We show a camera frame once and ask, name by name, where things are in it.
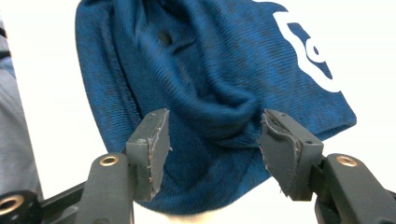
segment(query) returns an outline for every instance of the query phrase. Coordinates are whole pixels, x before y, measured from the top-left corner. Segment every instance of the brass screw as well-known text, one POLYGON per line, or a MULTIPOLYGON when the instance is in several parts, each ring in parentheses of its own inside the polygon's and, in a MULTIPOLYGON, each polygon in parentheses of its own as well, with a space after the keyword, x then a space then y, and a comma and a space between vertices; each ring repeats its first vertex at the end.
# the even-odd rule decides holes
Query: brass screw
POLYGON ((100 164, 103 166, 111 166, 116 164, 119 161, 119 158, 116 156, 107 156, 100 160, 100 164))
POLYGON ((23 197, 19 194, 11 195, 0 201, 0 216, 10 213, 23 204, 23 197))
POLYGON ((343 164, 345 166, 350 166, 350 167, 358 166, 358 163, 356 161, 354 161, 346 156, 338 156, 336 159, 338 162, 340 162, 341 164, 343 164))

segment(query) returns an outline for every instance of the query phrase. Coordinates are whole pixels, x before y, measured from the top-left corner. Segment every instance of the blue cloth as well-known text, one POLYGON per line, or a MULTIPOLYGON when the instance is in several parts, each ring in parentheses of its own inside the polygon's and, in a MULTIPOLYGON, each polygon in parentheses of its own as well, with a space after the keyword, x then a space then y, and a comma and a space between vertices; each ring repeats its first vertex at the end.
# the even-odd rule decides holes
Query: blue cloth
POLYGON ((173 150, 160 193, 141 203, 149 209, 220 208, 267 179, 257 144, 264 108, 321 140, 356 123, 312 39, 275 3, 83 0, 76 35, 109 152, 124 148, 148 112, 170 110, 173 150))

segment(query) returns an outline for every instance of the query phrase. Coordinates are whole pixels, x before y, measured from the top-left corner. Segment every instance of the gray cloth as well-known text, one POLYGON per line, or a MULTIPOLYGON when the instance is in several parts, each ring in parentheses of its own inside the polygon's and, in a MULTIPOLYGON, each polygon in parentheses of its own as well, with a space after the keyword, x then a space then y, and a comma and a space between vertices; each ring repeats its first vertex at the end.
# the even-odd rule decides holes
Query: gray cloth
POLYGON ((22 189, 43 199, 17 81, 0 67, 0 195, 22 189))

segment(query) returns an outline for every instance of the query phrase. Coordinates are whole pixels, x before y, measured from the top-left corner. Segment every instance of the garment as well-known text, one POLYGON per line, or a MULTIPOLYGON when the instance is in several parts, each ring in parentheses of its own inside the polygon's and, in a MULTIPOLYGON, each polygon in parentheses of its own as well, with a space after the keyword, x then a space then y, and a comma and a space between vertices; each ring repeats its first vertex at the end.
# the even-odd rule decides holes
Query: garment
POLYGON ((0 65, 0 195, 30 190, 43 200, 12 60, 0 65))
POLYGON ((83 0, 76 40, 109 152, 122 151, 147 113, 170 110, 161 191, 141 203, 159 212, 220 208, 270 177, 257 144, 264 108, 321 140, 356 123, 312 39, 279 4, 83 0))

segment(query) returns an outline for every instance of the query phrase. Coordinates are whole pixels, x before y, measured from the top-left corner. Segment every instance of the white surface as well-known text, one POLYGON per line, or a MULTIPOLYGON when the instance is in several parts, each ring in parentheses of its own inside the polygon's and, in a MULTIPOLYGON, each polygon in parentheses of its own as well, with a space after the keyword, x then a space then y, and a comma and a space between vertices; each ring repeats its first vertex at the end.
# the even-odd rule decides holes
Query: white surface
MULTIPOLYGON (((325 154, 354 156, 396 191, 396 3, 281 1, 317 40, 358 116, 325 141, 325 154)), ((1 0, 45 197, 84 181, 105 148, 83 90, 74 39, 78 1, 1 0)), ((316 223, 312 203, 292 203, 272 179, 230 206, 195 217, 135 208, 135 223, 316 223)))

